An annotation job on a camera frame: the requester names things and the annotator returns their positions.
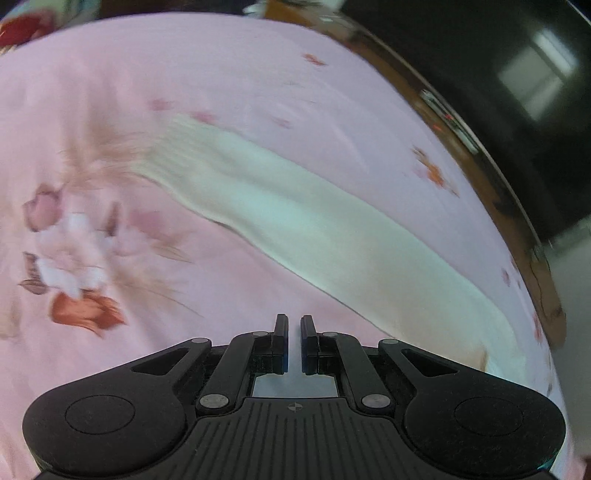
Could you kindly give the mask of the wooden tv bench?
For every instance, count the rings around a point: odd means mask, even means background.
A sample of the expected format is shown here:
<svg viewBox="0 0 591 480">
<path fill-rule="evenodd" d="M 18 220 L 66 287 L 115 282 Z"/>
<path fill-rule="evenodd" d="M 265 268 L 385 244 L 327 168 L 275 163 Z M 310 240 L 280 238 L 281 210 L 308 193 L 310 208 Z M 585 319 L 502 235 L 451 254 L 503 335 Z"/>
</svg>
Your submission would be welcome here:
<svg viewBox="0 0 591 480">
<path fill-rule="evenodd" d="M 553 350 L 562 347 L 567 335 L 566 314 L 537 231 L 501 168 L 462 116 L 424 75 L 421 64 L 408 53 L 406 45 L 385 30 L 360 23 L 320 1 L 270 1 L 263 17 L 303 26 L 332 38 L 368 61 L 401 93 L 461 167 L 513 255 L 532 296 L 539 329 Z M 459 118 L 478 143 L 479 154 L 472 154 L 423 101 L 422 89 L 434 93 Z"/>
</svg>

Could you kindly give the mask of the pink floral bed sheet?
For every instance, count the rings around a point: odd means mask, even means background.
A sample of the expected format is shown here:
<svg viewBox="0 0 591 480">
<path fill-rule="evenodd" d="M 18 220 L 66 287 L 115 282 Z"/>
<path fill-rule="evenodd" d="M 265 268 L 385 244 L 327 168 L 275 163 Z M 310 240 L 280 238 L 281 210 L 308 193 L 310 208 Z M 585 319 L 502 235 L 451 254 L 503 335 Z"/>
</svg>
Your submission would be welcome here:
<svg viewBox="0 0 591 480">
<path fill-rule="evenodd" d="M 1 475 L 37 474 L 22 435 L 42 393 L 192 337 L 224 343 L 311 315 L 392 336 L 134 164 L 176 118 L 236 134 L 387 215 L 506 315 L 528 387 L 564 401 L 522 274 L 436 135 L 324 35 L 214 14 L 130 16 L 1 60 Z"/>
</svg>

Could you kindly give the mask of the white knit sweater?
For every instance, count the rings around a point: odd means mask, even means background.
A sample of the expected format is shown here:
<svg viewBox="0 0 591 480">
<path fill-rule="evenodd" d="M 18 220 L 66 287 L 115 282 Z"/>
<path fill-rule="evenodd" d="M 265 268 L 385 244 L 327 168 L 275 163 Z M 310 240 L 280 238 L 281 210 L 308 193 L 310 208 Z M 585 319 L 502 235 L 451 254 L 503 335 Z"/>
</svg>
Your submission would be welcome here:
<svg viewBox="0 0 591 480">
<path fill-rule="evenodd" d="M 379 330 L 530 384 L 515 332 L 488 296 L 406 228 L 300 165 L 179 117 L 133 170 Z"/>
</svg>

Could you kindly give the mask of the silver set-top box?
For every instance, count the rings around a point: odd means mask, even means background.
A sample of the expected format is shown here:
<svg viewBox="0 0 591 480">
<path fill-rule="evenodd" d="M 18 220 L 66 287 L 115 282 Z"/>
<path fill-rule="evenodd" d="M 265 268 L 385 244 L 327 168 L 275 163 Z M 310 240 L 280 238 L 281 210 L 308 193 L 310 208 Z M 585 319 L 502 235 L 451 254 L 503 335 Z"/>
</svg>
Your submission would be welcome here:
<svg viewBox="0 0 591 480">
<path fill-rule="evenodd" d="M 436 113 L 447 127 L 454 132 L 464 146 L 472 153 L 479 154 L 480 148 L 459 118 L 431 91 L 422 89 L 420 97 Z"/>
</svg>

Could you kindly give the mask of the black curved television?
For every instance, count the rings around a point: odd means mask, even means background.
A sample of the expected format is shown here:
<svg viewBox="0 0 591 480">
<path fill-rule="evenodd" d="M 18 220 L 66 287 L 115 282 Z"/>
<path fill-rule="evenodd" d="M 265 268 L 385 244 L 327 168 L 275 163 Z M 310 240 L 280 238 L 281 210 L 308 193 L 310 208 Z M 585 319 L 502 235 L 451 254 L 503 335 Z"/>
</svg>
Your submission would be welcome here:
<svg viewBox="0 0 591 480">
<path fill-rule="evenodd" d="M 346 1 L 482 143 L 549 241 L 590 214 L 586 1 Z"/>
</svg>

